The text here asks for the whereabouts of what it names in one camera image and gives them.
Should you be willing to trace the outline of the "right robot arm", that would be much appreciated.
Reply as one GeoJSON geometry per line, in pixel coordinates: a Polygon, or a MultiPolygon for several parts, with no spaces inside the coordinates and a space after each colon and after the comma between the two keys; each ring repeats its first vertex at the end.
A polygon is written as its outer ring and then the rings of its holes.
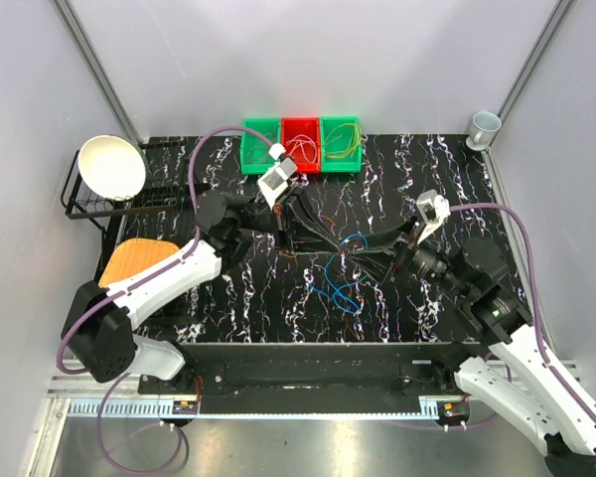
{"type": "Polygon", "coordinates": [[[481,345],[515,372],[518,389],[483,358],[453,344],[436,360],[431,382],[481,400],[541,453],[554,476],[596,476],[596,400],[543,342],[522,302],[503,285],[508,266],[497,244],[468,238],[454,254],[417,242],[403,230],[343,248],[371,279],[414,275],[455,296],[455,314],[481,345]]]}

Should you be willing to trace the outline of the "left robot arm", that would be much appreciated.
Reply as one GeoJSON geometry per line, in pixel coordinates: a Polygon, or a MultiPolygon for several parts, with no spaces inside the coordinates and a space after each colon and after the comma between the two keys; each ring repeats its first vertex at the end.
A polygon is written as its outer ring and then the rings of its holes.
{"type": "Polygon", "coordinates": [[[207,190],[199,198],[195,223],[194,238],[158,263],[106,287],[90,281],[77,290],[56,356],[60,371],[71,372],[63,362],[65,351],[71,351],[81,363],[76,372],[99,383],[136,374],[184,393],[195,379],[192,358],[173,342],[137,335],[145,320],[236,266],[251,246],[248,231],[272,235],[275,246],[291,254],[339,249],[298,189],[283,193],[274,204],[261,196],[207,190]]]}

